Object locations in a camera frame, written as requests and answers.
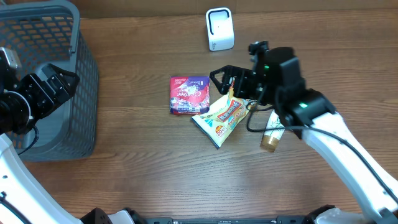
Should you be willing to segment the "red purple pad pack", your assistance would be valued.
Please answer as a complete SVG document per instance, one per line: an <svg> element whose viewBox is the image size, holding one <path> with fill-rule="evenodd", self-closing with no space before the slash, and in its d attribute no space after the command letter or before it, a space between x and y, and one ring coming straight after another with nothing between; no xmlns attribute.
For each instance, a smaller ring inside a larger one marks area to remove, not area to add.
<svg viewBox="0 0 398 224"><path fill-rule="evenodd" d="M204 114L209 109L210 79L208 77L170 77L171 114Z"/></svg>

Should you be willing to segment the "white bamboo print tube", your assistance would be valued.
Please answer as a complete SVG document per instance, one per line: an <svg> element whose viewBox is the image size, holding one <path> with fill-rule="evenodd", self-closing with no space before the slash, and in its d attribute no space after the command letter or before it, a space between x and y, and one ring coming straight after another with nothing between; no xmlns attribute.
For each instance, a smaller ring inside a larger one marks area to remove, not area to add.
<svg viewBox="0 0 398 224"><path fill-rule="evenodd" d="M267 152L274 152L283 133L284 126L280 122L279 116L275 110L272 110L266 125L266 131L264 132L261 140L260 147Z"/></svg>

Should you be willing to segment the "yellow snack bag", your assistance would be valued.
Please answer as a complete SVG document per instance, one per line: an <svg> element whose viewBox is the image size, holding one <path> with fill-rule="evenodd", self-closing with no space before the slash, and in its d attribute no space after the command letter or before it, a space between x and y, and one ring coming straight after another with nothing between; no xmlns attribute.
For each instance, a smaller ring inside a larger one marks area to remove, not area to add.
<svg viewBox="0 0 398 224"><path fill-rule="evenodd" d="M192 116L191 120L219 149L251 107L248 100L235 97L234 90L230 88L226 95L210 105L207 113Z"/></svg>

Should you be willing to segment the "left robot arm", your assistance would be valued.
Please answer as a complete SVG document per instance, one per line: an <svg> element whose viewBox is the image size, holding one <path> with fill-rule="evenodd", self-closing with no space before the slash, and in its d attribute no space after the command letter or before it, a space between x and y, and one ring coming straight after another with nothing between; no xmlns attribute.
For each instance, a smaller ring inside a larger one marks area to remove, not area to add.
<svg viewBox="0 0 398 224"><path fill-rule="evenodd" d="M36 122L71 99L80 81L76 73L55 65L42 67L47 77L36 74L14 81L12 90L1 87L1 223L133 223L121 210L108 215L95 208L76 218L62 208L28 171L7 133L37 130Z"/></svg>

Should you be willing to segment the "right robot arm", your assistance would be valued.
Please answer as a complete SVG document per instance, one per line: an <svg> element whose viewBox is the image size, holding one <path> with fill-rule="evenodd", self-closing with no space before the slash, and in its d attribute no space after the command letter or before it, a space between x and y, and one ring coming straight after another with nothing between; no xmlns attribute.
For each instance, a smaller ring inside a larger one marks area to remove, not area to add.
<svg viewBox="0 0 398 224"><path fill-rule="evenodd" d="M210 73L218 91L271 105L282 127L316 150L353 194L362 213L334 223L397 223L397 180L353 136L325 95L306 87L293 48L251 44L253 67L227 65Z"/></svg>

